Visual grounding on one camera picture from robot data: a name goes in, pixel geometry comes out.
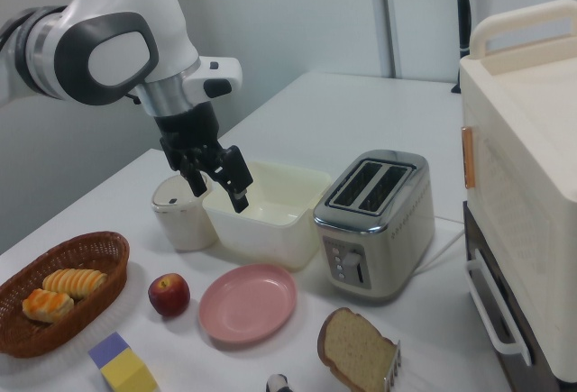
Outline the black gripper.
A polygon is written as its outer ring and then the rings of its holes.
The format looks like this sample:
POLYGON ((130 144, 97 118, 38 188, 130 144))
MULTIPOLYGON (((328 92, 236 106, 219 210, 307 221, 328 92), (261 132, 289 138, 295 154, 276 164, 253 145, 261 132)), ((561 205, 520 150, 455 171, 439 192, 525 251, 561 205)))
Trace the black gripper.
POLYGON ((239 214, 248 205, 247 188, 252 174, 240 149, 224 149, 218 142, 219 122, 210 102, 195 105, 181 114, 155 117, 160 144, 169 166, 188 182, 195 197, 207 191, 201 170, 212 171, 212 179, 229 195, 239 214))

